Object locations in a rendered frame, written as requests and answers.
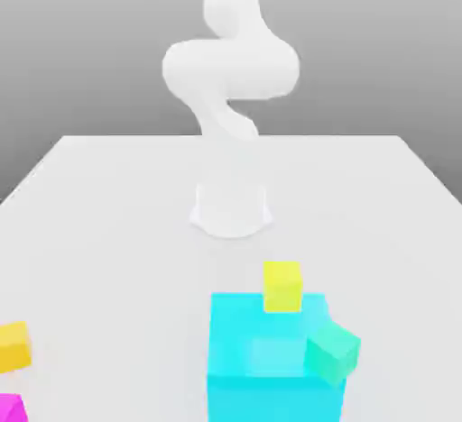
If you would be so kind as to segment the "small lime yellow cube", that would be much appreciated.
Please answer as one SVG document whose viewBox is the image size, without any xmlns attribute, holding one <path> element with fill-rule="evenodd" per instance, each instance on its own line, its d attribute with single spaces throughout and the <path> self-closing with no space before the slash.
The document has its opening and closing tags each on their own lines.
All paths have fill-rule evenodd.
<svg viewBox="0 0 462 422">
<path fill-rule="evenodd" d="M 266 313 L 301 312 L 303 281 L 297 261 L 263 263 L 263 308 Z"/>
</svg>

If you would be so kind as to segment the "small pale cyan cube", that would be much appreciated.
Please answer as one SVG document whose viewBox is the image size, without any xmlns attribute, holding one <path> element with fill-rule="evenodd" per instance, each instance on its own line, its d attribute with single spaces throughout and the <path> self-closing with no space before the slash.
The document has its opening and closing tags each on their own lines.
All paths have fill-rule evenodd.
<svg viewBox="0 0 462 422">
<path fill-rule="evenodd" d="M 249 351 L 250 374 L 254 377 L 300 377 L 304 374 L 305 348 L 305 341 L 300 339 L 253 339 Z"/>
</svg>

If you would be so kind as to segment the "small teal green cube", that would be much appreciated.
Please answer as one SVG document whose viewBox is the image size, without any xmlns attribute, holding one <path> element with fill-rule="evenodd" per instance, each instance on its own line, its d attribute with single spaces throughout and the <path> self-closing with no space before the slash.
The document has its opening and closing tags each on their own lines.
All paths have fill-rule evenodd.
<svg viewBox="0 0 462 422">
<path fill-rule="evenodd" d="M 308 335 L 305 368 L 332 387 L 340 385 L 356 368 L 361 339 L 328 320 Z"/>
</svg>

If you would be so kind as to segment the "small golden yellow cube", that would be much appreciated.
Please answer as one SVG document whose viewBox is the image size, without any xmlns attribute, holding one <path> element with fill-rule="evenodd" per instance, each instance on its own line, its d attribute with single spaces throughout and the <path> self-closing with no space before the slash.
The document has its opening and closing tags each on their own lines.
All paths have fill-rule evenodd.
<svg viewBox="0 0 462 422">
<path fill-rule="evenodd" d="M 17 321 L 0 326 L 0 373 L 21 370 L 32 364 L 27 325 Z"/>
</svg>

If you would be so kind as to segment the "small magenta cube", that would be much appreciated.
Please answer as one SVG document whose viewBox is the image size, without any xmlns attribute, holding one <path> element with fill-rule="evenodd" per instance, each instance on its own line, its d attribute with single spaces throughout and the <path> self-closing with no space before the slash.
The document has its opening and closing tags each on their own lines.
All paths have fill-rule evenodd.
<svg viewBox="0 0 462 422">
<path fill-rule="evenodd" d="M 0 422 L 29 422 L 19 394 L 0 393 Z"/>
</svg>

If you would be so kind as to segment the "large cyan box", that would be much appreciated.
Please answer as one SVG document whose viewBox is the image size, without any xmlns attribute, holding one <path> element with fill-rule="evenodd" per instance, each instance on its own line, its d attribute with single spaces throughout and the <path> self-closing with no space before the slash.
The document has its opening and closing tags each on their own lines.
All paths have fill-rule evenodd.
<svg viewBox="0 0 462 422">
<path fill-rule="evenodd" d="M 266 313 L 260 293 L 215 293 L 208 343 L 208 422 L 340 422 L 346 385 L 330 386 L 304 365 L 300 377 L 254 377 L 253 339 L 308 335 L 328 321 L 324 295 L 309 293 L 299 313 Z"/>
</svg>

